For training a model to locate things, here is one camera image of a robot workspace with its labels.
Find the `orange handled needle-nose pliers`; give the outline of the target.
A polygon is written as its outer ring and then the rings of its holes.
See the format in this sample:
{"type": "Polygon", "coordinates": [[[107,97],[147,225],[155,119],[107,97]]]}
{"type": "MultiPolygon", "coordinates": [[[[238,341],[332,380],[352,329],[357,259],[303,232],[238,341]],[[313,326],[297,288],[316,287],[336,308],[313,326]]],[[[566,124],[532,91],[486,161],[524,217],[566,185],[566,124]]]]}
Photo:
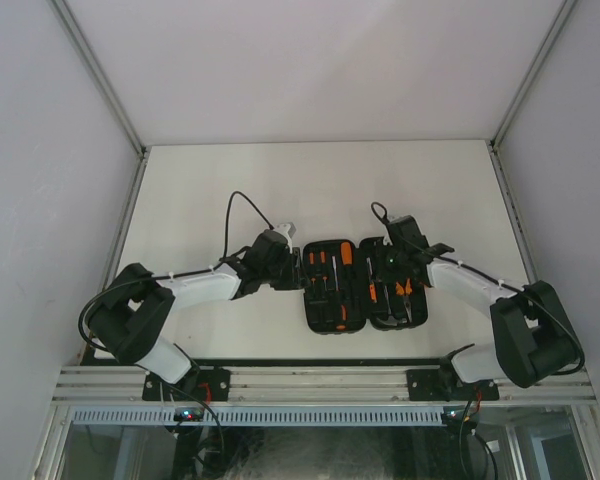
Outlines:
{"type": "Polygon", "coordinates": [[[397,317],[401,323],[410,324],[413,321],[412,304],[410,299],[411,287],[409,281],[395,284],[397,317]]]}

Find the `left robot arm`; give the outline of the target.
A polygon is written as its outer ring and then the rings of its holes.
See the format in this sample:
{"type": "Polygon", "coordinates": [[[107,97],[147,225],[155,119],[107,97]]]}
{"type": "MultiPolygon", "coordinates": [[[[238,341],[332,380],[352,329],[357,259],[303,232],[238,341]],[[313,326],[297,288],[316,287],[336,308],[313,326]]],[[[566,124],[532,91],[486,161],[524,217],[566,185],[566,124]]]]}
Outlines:
{"type": "Polygon", "coordinates": [[[263,285],[302,289],[294,233],[292,223],[266,229],[251,246],[201,271],[158,276],[140,263],[130,264],[85,305],[79,331],[90,331],[119,364],[139,366],[160,377],[176,399],[189,399],[198,390],[199,376],[188,354],[162,336],[167,319],[198,304],[241,299],[263,285]]]}

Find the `small orange chisel bit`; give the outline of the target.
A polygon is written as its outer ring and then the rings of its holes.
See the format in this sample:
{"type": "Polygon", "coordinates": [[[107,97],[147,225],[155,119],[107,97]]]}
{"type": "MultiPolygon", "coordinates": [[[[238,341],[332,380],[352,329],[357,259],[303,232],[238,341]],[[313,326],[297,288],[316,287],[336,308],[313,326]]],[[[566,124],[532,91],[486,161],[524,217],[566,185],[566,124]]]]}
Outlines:
{"type": "Polygon", "coordinates": [[[369,277],[369,291],[370,291],[371,302],[373,304],[377,304],[377,302],[378,302],[377,289],[376,289],[376,285],[375,285],[373,264],[372,264],[370,257],[366,258],[366,265],[367,265],[367,271],[368,271],[368,277],[369,277]]]}

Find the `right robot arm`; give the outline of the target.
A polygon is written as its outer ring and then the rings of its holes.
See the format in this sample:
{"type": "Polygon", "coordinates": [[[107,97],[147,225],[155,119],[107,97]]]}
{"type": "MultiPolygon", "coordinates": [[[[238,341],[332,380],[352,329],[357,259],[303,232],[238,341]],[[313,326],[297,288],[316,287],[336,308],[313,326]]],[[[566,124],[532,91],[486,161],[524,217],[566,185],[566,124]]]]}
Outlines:
{"type": "Polygon", "coordinates": [[[446,396],[463,398],[481,381],[506,378],[528,388],[582,370],[583,348],[552,285],[513,286],[452,258],[454,249],[431,245],[411,216],[379,221],[387,231],[377,267],[381,281],[443,291],[482,314],[491,328],[491,342],[451,354],[451,366],[439,374],[446,396]]]}

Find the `black plastic tool case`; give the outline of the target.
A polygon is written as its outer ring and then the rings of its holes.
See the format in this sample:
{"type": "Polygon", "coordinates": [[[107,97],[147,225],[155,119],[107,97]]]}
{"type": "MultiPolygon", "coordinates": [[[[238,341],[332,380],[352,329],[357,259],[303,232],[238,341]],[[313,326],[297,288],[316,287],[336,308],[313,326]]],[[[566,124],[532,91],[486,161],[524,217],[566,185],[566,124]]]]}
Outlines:
{"type": "Polygon", "coordinates": [[[371,302],[369,291],[369,277],[366,265],[367,257],[371,258],[373,264],[377,296],[379,297],[382,289],[396,295],[396,283],[385,284],[377,277],[377,249],[382,245],[383,239],[381,237],[369,237],[361,240],[359,244],[354,244],[350,240],[337,239],[316,241],[304,247],[302,251],[302,266],[304,268],[306,286],[304,288],[303,301],[306,321],[313,332],[317,334],[354,333],[362,330],[366,324],[371,324],[375,329],[380,331],[396,331],[419,327],[428,320],[429,314],[425,287],[408,280],[411,287],[410,299],[413,321],[404,329],[391,330],[379,329],[372,323],[373,303],[371,302]],[[352,244],[355,272],[353,281],[346,279],[341,261],[340,246],[345,241],[349,241],[352,244]],[[320,275],[321,250],[324,250],[326,253],[326,271],[328,275],[326,297],[322,295],[322,279],[320,275]],[[311,251],[314,252],[315,256],[315,296],[311,295],[310,278],[308,276],[308,257],[311,251]],[[338,331],[336,329],[339,323],[340,308],[334,286],[332,256],[335,256],[337,259],[341,298],[347,310],[347,328],[345,331],[338,331]]]}

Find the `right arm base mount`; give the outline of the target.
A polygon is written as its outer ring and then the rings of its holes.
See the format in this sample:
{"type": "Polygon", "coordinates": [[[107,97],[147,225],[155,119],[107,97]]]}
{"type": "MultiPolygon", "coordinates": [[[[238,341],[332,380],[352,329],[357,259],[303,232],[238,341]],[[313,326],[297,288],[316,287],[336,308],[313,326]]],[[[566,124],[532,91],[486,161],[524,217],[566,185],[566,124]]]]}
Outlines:
{"type": "Polygon", "coordinates": [[[412,402],[433,401],[498,401],[500,394],[493,379],[466,383],[460,379],[452,360],[459,354],[474,347],[474,344],[456,349],[440,358],[436,368],[415,368],[406,372],[409,400],[412,402]]]}

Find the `black handled screwdriver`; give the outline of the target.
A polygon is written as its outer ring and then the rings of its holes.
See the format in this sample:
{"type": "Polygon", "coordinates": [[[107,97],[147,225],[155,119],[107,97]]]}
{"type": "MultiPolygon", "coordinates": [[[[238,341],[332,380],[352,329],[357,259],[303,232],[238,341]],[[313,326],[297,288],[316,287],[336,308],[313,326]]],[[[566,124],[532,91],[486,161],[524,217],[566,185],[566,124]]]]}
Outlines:
{"type": "Polygon", "coordinates": [[[339,323],[337,324],[336,329],[338,331],[345,331],[347,328],[347,325],[346,325],[347,310],[346,310],[346,307],[341,298],[339,276],[338,276],[338,263],[337,263],[337,259],[335,256],[331,257],[331,261],[332,261],[335,292],[336,292],[336,297],[337,297],[339,308],[340,308],[339,323]]]}

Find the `small claw hammer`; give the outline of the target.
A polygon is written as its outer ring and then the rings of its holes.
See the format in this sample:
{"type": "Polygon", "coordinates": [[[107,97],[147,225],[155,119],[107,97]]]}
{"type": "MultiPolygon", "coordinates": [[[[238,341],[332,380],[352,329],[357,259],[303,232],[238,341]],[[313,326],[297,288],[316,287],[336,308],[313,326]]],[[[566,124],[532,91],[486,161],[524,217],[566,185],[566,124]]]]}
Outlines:
{"type": "Polygon", "coordinates": [[[408,325],[408,309],[400,296],[382,289],[372,306],[371,320],[379,329],[404,329],[408,325]]]}

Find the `small orange precision screwdriver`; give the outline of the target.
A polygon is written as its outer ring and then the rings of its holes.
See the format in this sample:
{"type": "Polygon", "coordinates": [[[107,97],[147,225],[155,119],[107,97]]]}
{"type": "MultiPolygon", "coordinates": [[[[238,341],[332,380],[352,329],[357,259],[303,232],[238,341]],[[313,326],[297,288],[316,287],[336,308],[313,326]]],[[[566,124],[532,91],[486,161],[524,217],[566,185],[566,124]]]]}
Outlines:
{"type": "Polygon", "coordinates": [[[326,253],[324,250],[320,251],[320,272],[322,279],[322,295],[326,297],[328,275],[326,271],[326,253]]]}

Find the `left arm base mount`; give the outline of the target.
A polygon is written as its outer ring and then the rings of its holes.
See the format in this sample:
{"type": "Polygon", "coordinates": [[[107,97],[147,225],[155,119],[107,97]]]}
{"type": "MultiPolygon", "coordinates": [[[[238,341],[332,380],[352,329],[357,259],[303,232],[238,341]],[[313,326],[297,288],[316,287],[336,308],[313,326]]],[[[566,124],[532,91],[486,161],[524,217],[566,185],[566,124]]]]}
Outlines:
{"type": "Polygon", "coordinates": [[[189,397],[210,403],[224,402],[228,399],[231,372],[224,368],[202,368],[184,377],[175,384],[176,390],[170,388],[158,375],[149,373],[143,385],[144,401],[185,401],[189,397]]]}

